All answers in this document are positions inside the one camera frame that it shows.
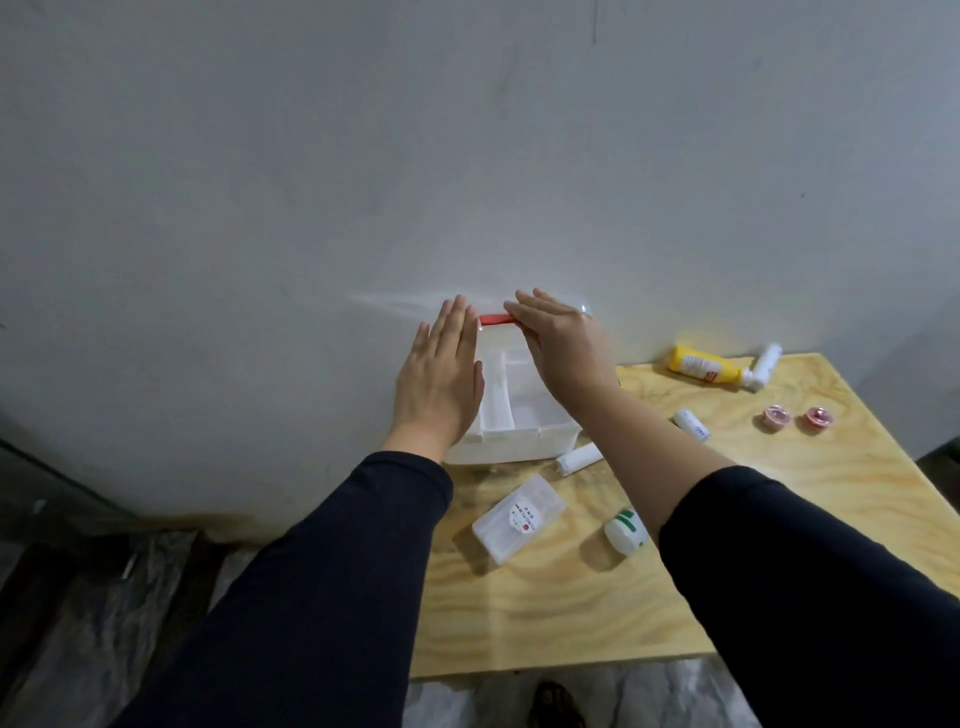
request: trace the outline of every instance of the hand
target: hand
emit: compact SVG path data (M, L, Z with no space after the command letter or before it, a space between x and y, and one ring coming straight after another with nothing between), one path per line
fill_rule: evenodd
M620 386L607 334L591 316L539 288L517 291L503 307L519 321L546 388L574 418L591 391Z
M467 299L444 301L433 328L420 323L396 378L394 423L380 448L436 462L469 429L483 399L483 366L474 361L477 312Z

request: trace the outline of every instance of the foot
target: foot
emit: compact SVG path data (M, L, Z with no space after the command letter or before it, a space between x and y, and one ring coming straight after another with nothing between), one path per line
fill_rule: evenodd
M528 722L531 728L587 728L573 705L573 696L554 682L537 685Z

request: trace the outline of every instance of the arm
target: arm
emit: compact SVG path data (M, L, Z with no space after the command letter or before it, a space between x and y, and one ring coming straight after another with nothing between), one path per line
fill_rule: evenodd
M517 292L547 387L610 461L764 725L960 715L960 602L883 546L616 388L600 327Z
M420 325L381 451L266 546L115 727L399 726L439 465L476 416L476 312L458 297Z

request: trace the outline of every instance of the table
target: table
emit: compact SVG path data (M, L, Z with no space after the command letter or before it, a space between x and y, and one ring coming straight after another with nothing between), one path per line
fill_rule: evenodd
M758 394L657 365L619 367L619 375L664 417L693 410L713 434L710 447L782 481L960 595L960 518L820 354L785 356ZM794 414L824 406L836 422L817 435L795 425L770 434L755 420L770 404ZM552 461L448 471L453 503L434 531L413 678L714 651L656 548L625 559L607 543L603 524L628 501L605 462L568 478ZM470 525L534 473L567 508L496 569Z

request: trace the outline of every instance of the dark sleeve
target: dark sleeve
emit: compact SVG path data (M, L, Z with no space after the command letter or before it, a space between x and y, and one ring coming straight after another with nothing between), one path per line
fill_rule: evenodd
M378 452L263 548L114 726L399 726L433 528L436 463Z
M767 728L960 720L960 601L777 481L704 478L660 553Z

